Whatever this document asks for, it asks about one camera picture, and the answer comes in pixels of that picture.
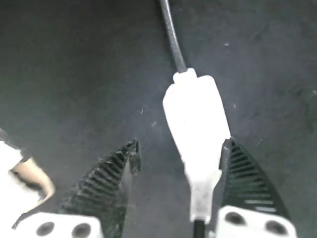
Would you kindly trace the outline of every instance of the black cable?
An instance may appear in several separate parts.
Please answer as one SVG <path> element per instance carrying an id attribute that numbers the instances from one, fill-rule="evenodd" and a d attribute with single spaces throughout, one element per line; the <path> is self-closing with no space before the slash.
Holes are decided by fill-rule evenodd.
<path id="1" fill-rule="evenodd" d="M 168 0 L 160 0 L 160 5 L 162 8 L 164 22 L 165 22 L 165 26 L 166 26 L 166 30 L 167 30 L 167 34 L 168 34 L 168 38 L 169 38 L 169 43 L 170 43 L 170 47 L 171 47 L 171 50 L 173 53 L 173 57 L 174 57 L 174 61 L 176 64 L 177 71 L 179 73 L 186 72 L 187 67 L 186 67 L 182 52 L 180 50 L 180 47 L 178 45 L 172 15 L 171 15 L 170 9 L 169 9 Z"/>
<path id="2" fill-rule="evenodd" d="M 194 238 L 205 238 L 205 222 L 200 220 L 194 221 Z"/>

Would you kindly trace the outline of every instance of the white plug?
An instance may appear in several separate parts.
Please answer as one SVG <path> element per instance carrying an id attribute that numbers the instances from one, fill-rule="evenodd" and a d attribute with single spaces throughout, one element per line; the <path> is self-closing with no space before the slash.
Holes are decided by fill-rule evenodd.
<path id="1" fill-rule="evenodd" d="M 214 79 L 193 68 L 174 74 L 163 99 L 165 116 L 191 187 L 190 220 L 211 219 L 212 193 L 221 171 L 222 145 L 230 130 Z"/>

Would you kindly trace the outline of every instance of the black table surface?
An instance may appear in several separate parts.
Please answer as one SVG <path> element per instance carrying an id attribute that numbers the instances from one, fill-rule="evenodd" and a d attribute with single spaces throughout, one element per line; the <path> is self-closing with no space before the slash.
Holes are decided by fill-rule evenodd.
<path id="1" fill-rule="evenodd" d="M 212 75 L 231 133 L 317 233 L 317 1 L 172 0 L 189 66 Z M 142 146 L 128 237 L 191 237 L 189 186 L 162 108 L 175 67 L 155 0 L 0 1 L 0 126 L 57 191 L 98 156 Z"/>

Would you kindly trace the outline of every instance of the screw hole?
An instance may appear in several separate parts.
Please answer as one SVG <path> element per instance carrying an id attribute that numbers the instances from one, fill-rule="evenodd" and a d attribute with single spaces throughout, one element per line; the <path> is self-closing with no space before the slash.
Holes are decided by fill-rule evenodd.
<path id="1" fill-rule="evenodd" d="M 272 232 L 274 234 L 278 234 L 278 235 L 287 234 L 286 228 L 282 224 L 276 221 L 268 221 L 265 227 L 269 232 Z"/>
<path id="2" fill-rule="evenodd" d="M 231 222 L 235 225 L 245 225 L 246 221 L 244 220 L 244 218 L 236 212 L 229 212 L 226 217 L 225 217 L 226 221 Z"/>
<path id="3" fill-rule="evenodd" d="M 73 229 L 71 235 L 73 238 L 87 238 L 90 234 L 91 228 L 87 223 L 81 223 Z"/>
<path id="4" fill-rule="evenodd" d="M 52 230 L 54 229 L 54 226 L 55 224 L 53 222 L 43 223 L 37 228 L 36 234 L 39 237 L 47 236 L 48 234 L 52 232 Z"/>

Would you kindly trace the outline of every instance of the white sleeve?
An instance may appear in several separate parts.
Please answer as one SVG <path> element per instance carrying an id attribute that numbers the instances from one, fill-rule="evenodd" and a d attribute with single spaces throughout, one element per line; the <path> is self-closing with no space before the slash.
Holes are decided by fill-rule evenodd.
<path id="1" fill-rule="evenodd" d="M 22 159 L 21 150 L 15 149 L 5 142 L 0 141 L 0 170 L 2 173 L 11 170 Z"/>

